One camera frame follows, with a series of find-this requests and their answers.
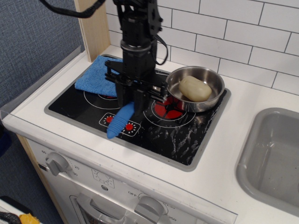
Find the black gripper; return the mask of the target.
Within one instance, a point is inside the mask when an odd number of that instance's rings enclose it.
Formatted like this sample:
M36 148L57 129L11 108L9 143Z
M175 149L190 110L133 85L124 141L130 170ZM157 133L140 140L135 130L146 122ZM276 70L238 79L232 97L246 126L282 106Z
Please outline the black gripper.
M123 61L106 61L106 79L115 83L120 108L134 101L134 115L148 108L150 98L165 101L166 82L156 74L157 49L123 50Z

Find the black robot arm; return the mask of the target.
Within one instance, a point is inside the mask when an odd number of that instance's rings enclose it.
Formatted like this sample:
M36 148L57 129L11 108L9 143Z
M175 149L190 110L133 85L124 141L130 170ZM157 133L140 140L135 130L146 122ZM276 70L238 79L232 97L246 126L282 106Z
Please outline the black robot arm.
M151 99L164 102L167 83L155 71L158 32L163 19L155 0L115 0L120 21L122 62L107 61L106 79L114 82L119 107L134 104L134 115L148 108Z

